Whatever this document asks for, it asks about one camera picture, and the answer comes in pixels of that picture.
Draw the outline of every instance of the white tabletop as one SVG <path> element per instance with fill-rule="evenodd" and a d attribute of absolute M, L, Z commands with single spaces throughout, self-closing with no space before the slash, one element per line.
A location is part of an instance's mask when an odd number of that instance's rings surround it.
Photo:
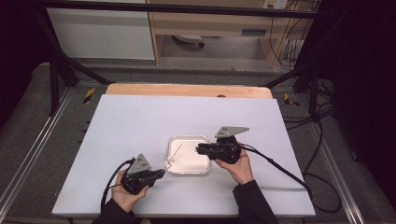
<path fill-rule="evenodd" d="M 143 153 L 153 170 L 162 169 L 171 137 L 203 135 L 216 142 L 221 126 L 249 127 L 236 136 L 239 142 L 254 146 L 302 179 L 276 100 L 103 95 L 52 213 L 97 216 L 106 183 L 121 163 Z M 276 216 L 315 215 L 301 185 L 260 156 L 249 152 L 249 157 Z M 134 213 L 138 217 L 236 216 L 235 186 L 228 172 L 214 162 L 205 176 L 166 173 Z"/>

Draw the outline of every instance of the metal frame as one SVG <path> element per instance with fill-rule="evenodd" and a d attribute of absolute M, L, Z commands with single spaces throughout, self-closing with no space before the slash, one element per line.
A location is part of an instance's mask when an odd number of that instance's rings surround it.
<path fill-rule="evenodd" d="M 47 143 L 47 140 L 52 133 L 55 125 L 57 124 L 59 118 L 61 117 L 66 105 L 69 101 L 69 97 L 71 93 L 74 91 L 74 88 L 68 88 L 64 95 L 62 96 L 60 106 L 57 111 L 55 111 L 52 117 L 49 117 L 46 124 L 44 125 L 43 129 L 41 130 L 40 134 L 38 135 L 37 139 L 33 143 L 32 147 L 30 148 L 29 152 L 27 153 L 25 159 L 21 163 L 20 168 L 18 169 L 17 173 L 14 175 L 12 180 L 9 182 L 6 190 L 4 191 L 3 195 L 0 198 L 0 223 L 6 217 L 6 214 L 11 207 L 12 203 L 14 202 L 15 198 L 18 195 L 24 181 L 26 180 L 27 176 L 29 175 L 30 171 L 35 164 L 38 156 L 40 155 L 41 150 L 43 149 L 44 145 Z"/>
<path fill-rule="evenodd" d="M 93 71 L 69 58 L 62 50 L 56 34 L 49 25 L 49 21 L 43 16 L 44 9 L 69 8 L 69 9 L 89 9 L 89 10 L 112 10 L 112 11 L 146 11 L 146 12 L 168 12 L 168 13 L 194 13 L 213 15 L 235 15 L 251 17 L 272 17 L 272 18 L 302 18 L 302 19 L 323 19 L 328 20 L 335 17 L 330 12 L 316 11 L 293 11 L 293 10 L 273 10 L 245 7 L 204 7 L 204 6 L 182 6 L 182 5 L 160 5 L 160 4 L 134 4 L 134 3 L 109 3 L 109 2 L 87 2 L 87 1 L 65 1 L 65 0 L 35 0 L 24 5 L 30 8 L 35 19 L 35 25 L 44 33 L 51 48 L 54 63 L 51 68 L 52 109 L 51 114 L 56 110 L 59 101 L 58 83 L 56 76 L 59 74 L 64 79 L 67 86 L 76 86 L 78 79 L 72 67 L 83 72 L 89 77 L 102 84 L 111 84 L 114 81 L 107 80 L 95 74 Z"/>
<path fill-rule="evenodd" d="M 308 106 L 306 97 L 301 96 L 300 94 L 298 94 L 297 96 L 304 109 L 305 114 L 309 116 L 310 107 Z M 310 126 L 315 136 L 315 140 L 318 141 L 320 135 L 318 124 L 315 122 L 311 122 Z M 321 142 L 320 155 L 326 165 L 327 170 L 329 171 L 329 175 L 332 179 L 332 182 L 334 183 L 335 187 L 338 189 L 349 222 L 353 224 L 363 224 L 364 219 L 363 216 L 361 215 L 361 210 L 356 204 L 353 195 L 350 192 L 349 187 L 347 186 L 347 182 L 345 181 L 344 176 L 342 175 L 340 169 L 338 168 L 338 165 L 335 162 L 335 159 L 332 156 L 332 153 L 324 138 L 322 139 Z"/>

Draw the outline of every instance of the black cable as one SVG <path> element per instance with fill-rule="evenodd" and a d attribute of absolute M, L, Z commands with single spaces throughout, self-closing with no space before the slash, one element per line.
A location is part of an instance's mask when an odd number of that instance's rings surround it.
<path fill-rule="evenodd" d="M 303 122 L 302 124 L 299 124 L 299 125 L 297 125 L 297 126 L 294 126 L 293 128 L 299 127 L 299 126 L 301 126 L 301 125 L 303 125 L 303 124 L 306 124 L 306 123 L 311 122 L 311 121 L 314 121 L 314 120 L 317 120 L 317 121 L 318 121 L 319 132 L 320 132 L 320 134 L 319 134 L 319 140 L 318 140 L 318 145 L 317 145 L 317 147 L 315 148 L 314 154 L 313 154 L 313 156 L 311 157 L 309 163 L 306 165 L 306 167 L 305 167 L 305 169 L 304 169 L 304 171 L 303 171 L 303 177 L 304 177 L 304 179 L 305 179 L 307 176 L 312 176 L 312 177 L 314 177 L 314 178 L 319 179 L 320 181 L 324 182 L 325 184 L 327 184 L 329 187 L 332 188 L 332 190 L 333 190 L 333 191 L 335 192 L 335 194 L 336 194 L 337 201 L 338 201 L 338 204 L 337 204 L 337 207 L 336 207 L 336 208 L 334 208 L 334 209 L 324 209 L 324 208 L 318 206 L 317 204 L 315 204 L 315 203 L 313 203 L 313 202 L 312 202 L 312 204 L 313 204 L 314 207 L 317 208 L 319 211 L 322 211 L 322 212 L 325 212 L 325 213 L 336 213 L 336 212 L 338 212 L 338 211 L 341 209 L 341 206 L 342 206 L 342 200 L 341 200 L 340 194 L 338 193 L 338 190 L 335 188 L 335 186 L 334 186 L 332 183 L 330 183 L 329 181 L 325 180 L 324 178 L 322 178 L 322 177 L 320 177 L 320 176 L 318 176 L 318 175 L 313 175 L 313 174 L 308 173 L 308 169 L 309 169 L 309 167 L 311 166 L 311 164 L 312 164 L 313 160 L 315 159 L 315 157 L 317 156 L 318 151 L 319 151 L 320 146 L 321 146 L 322 139 L 323 139 L 323 128 L 322 128 L 320 119 L 322 119 L 322 118 L 328 116 L 330 113 L 332 113 L 332 106 L 330 106 L 330 107 L 325 108 L 325 109 L 322 110 L 322 107 L 325 106 L 325 105 L 328 105 L 329 103 L 330 103 L 330 102 L 324 103 L 324 104 L 322 104 L 322 105 L 320 105 L 320 106 L 318 107 L 318 117 L 317 117 L 316 119 L 315 119 L 315 118 L 310 118 L 309 121 L 305 121 L 305 122 Z"/>
<path fill-rule="evenodd" d="M 334 208 L 334 209 L 324 209 L 324 208 L 319 207 L 315 203 L 312 203 L 314 205 L 314 207 L 316 207 L 318 210 L 320 210 L 322 212 L 325 212 L 325 213 L 336 213 L 336 212 L 338 212 L 341 209 L 341 206 L 342 206 L 342 203 L 341 203 L 342 199 L 341 199 L 340 193 L 338 193 L 338 190 L 335 188 L 335 186 L 332 183 L 330 183 L 329 181 L 323 179 L 322 177 L 320 177 L 318 175 L 313 175 L 313 174 L 310 174 L 310 173 L 305 173 L 304 174 L 304 176 L 307 176 L 307 175 L 321 180 L 322 182 L 327 184 L 330 188 L 332 188 L 332 190 L 335 192 L 335 195 L 336 195 L 337 201 L 338 201 L 337 207 Z"/>
<path fill-rule="evenodd" d="M 106 197 L 107 197 L 107 193 L 108 191 L 113 188 L 116 187 L 116 185 L 110 187 L 111 182 L 114 179 L 114 176 L 116 176 L 116 174 L 120 171 L 120 169 L 122 168 L 122 166 L 126 165 L 126 164 L 132 164 L 134 163 L 134 158 L 132 158 L 131 160 L 125 161 L 123 162 L 118 168 L 117 170 L 114 172 L 114 174 L 110 177 L 110 179 L 108 180 L 108 183 L 106 185 L 105 191 L 103 192 L 103 196 L 102 196 L 102 201 L 100 203 L 100 210 L 101 212 L 103 212 L 103 210 L 105 209 L 105 203 L 106 203 Z"/>
<path fill-rule="evenodd" d="M 321 110 L 321 111 L 318 113 L 318 117 L 321 118 L 321 119 L 322 119 L 322 118 L 325 118 L 325 117 L 329 116 L 332 112 L 333 112 L 333 108 L 332 108 L 332 106 L 331 106 L 331 107 L 328 107 L 328 108 L 326 108 L 326 109 L 324 109 L 324 110 Z M 288 131 L 289 131 L 289 130 L 292 130 L 292 129 L 295 129 L 295 128 L 298 128 L 298 127 L 300 127 L 300 126 L 302 126 L 302 125 L 304 125 L 304 124 L 306 124 L 306 123 L 309 123 L 309 122 L 315 120 L 315 119 L 312 118 L 312 117 L 302 117 L 302 118 L 283 117 L 283 118 L 284 118 L 284 122 L 285 122 L 285 123 L 300 123 L 300 124 L 298 124 L 298 125 L 296 125 L 296 126 L 289 127 L 289 128 L 287 129 Z"/>
<path fill-rule="evenodd" d="M 284 66 L 287 66 L 287 65 L 286 65 L 286 64 L 283 64 L 283 63 L 280 61 L 280 59 L 279 59 L 279 57 L 277 56 L 277 54 L 276 54 L 276 52 L 275 52 L 275 50 L 274 50 L 274 47 L 273 47 L 273 45 L 272 45 L 272 32 L 273 32 L 273 27 L 274 27 L 274 17 L 271 18 L 270 47 L 271 47 L 271 50 L 272 50 L 272 52 L 274 53 L 274 55 L 275 55 L 275 57 L 276 57 L 276 60 L 279 62 L 279 65 L 280 65 L 282 68 L 284 68 L 285 70 L 288 70 L 288 68 L 285 68 L 285 67 L 284 67 Z"/>
<path fill-rule="evenodd" d="M 291 57 L 290 57 L 290 53 L 288 53 L 288 65 L 289 65 L 289 71 L 291 71 Z"/>
<path fill-rule="evenodd" d="M 282 166 L 280 166 L 279 164 L 277 164 L 273 159 L 266 157 L 264 154 L 260 153 L 259 150 L 257 150 L 256 148 L 246 145 L 246 144 L 239 144 L 239 146 L 242 149 L 245 149 L 247 151 L 251 151 L 254 152 L 260 156 L 262 156 L 263 158 L 265 158 L 268 162 L 270 162 L 272 165 L 275 166 L 276 169 L 278 169 L 279 171 L 283 172 L 285 175 L 288 175 L 289 177 L 291 177 L 293 180 L 295 180 L 297 183 L 299 183 L 300 185 L 302 185 L 306 191 L 308 192 L 309 198 L 312 200 L 312 190 L 304 183 L 304 181 L 302 181 L 301 179 L 299 179 L 297 176 L 295 176 L 294 174 L 292 174 L 291 172 L 287 171 L 285 168 L 283 168 Z"/>
<path fill-rule="evenodd" d="M 292 2 L 291 2 L 288 6 L 286 6 L 285 8 L 290 7 L 290 6 L 291 6 L 292 4 L 294 4 L 294 2 L 295 2 L 295 5 L 294 5 L 294 9 L 295 9 L 295 7 L 297 6 L 297 4 L 298 4 L 299 1 L 300 1 L 300 0 L 294 0 L 294 1 L 292 1 Z M 286 34 L 285 39 L 288 38 L 289 34 L 290 34 L 291 31 L 294 29 L 294 27 L 296 26 L 296 24 L 299 23 L 302 19 L 303 19 L 303 18 L 300 18 L 299 20 L 297 20 L 297 22 L 295 22 L 295 23 L 291 26 L 291 28 L 289 29 L 288 33 Z M 291 71 L 291 63 L 290 63 L 290 57 L 289 57 L 289 55 L 291 55 L 291 53 L 293 52 L 293 49 L 292 49 L 292 46 L 291 46 L 291 51 L 289 51 L 289 46 L 290 46 L 290 40 L 288 41 L 288 44 L 287 44 L 287 46 L 286 46 L 286 48 L 285 48 L 284 59 L 288 62 L 287 66 L 288 66 L 288 68 L 289 68 L 289 71 Z"/>
<path fill-rule="evenodd" d="M 324 105 L 326 105 L 326 104 L 327 104 L 327 103 L 322 104 L 322 105 L 318 108 L 318 115 L 320 114 L 320 109 L 321 109 Z M 319 134 L 319 140 L 318 140 L 318 146 L 317 146 L 317 148 L 315 148 L 314 155 L 311 157 L 311 160 L 310 160 L 309 163 L 306 165 L 306 167 L 305 167 L 305 169 L 304 169 L 304 171 L 303 171 L 303 175 L 308 171 L 309 167 L 311 166 L 312 162 L 314 161 L 314 158 L 317 156 L 317 154 L 318 154 L 318 152 L 319 152 L 319 149 L 320 149 L 321 141 L 322 141 L 322 139 L 323 139 L 323 128 L 322 128 L 322 126 L 321 126 L 320 117 L 318 117 L 318 126 L 319 126 L 319 132 L 320 132 L 320 134 Z"/>
<path fill-rule="evenodd" d="M 291 7 L 291 5 L 293 5 L 293 3 L 294 3 L 295 1 L 296 1 L 296 0 L 291 1 L 291 2 L 289 3 L 289 5 L 285 7 L 285 9 L 288 9 L 289 7 Z"/>
<path fill-rule="evenodd" d="M 309 119 L 309 117 L 288 117 L 288 116 L 282 116 L 283 119 Z"/>
<path fill-rule="evenodd" d="M 302 37 L 301 37 L 301 40 L 295 40 L 295 42 L 293 42 L 294 44 L 291 44 L 292 46 L 294 45 L 294 48 L 291 47 L 291 51 L 288 53 L 288 56 L 290 55 L 290 57 L 288 57 L 288 58 L 292 58 L 292 59 L 296 59 L 296 58 L 297 58 L 297 50 L 298 50 L 298 48 L 300 47 L 300 45 L 303 43 L 303 39 L 304 39 L 304 37 L 305 37 L 307 27 L 311 24 L 311 21 L 312 21 L 312 20 L 306 20 L 306 19 L 303 20 L 303 19 L 299 19 L 299 20 L 298 20 L 297 22 L 295 22 L 295 23 L 293 24 L 293 26 L 290 28 L 290 30 L 288 31 L 286 37 L 288 37 L 288 36 L 290 35 L 291 31 L 294 29 L 294 27 L 295 27 L 300 21 L 305 21 L 305 25 L 301 22 L 301 25 L 302 25 Z"/>
<path fill-rule="evenodd" d="M 345 15 L 347 14 L 347 12 L 349 11 L 349 9 L 352 7 L 353 3 L 355 0 L 351 0 L 349 6 L 347 6 L 346 10 L 343 12 L 343 14 L 340 16 L 340 18 L 338 19 L 338 21 L 335 23 L 335 25 L 330 29 L 330 31 L 323 36 L 323 38 L 321 38 L 320 42 L 317 43 L 317 45 L 300 61 L 299 65 L 303 65 L 304 63 L 306 63 L 306 61 L 314 54 L 314 53 L 318 53 L 320 51 L 319 47 L 321 47 L 321 45 L 323 45 L 327 39 L 332 35 L 332 33 L 334 32 L 334 30 L 338 27 L 338 25 L 340 24 L 341 20 L 345 17 Z"/>
<path fill-rule="evenodd" d="M 117 186 L 121 186 L 121 184 L 113 185 L 113 186 L 111 186 L 111 187 L 109 187 L 109 188 L 112 189 L 112 188 L 115 188 L 115 187 L 117 187 Z"/>

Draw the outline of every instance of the clear plastic container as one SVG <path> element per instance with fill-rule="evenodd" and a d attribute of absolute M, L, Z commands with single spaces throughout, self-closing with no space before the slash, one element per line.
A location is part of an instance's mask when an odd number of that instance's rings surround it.
<path fill-rule="evenodd" d="M 200 135 L 179 135 L 169 140 L 166 169 L 173 175 L 205 175 L 210 170 L 210 160 L 196 151 L 199 143 L 209 143 Z"/>

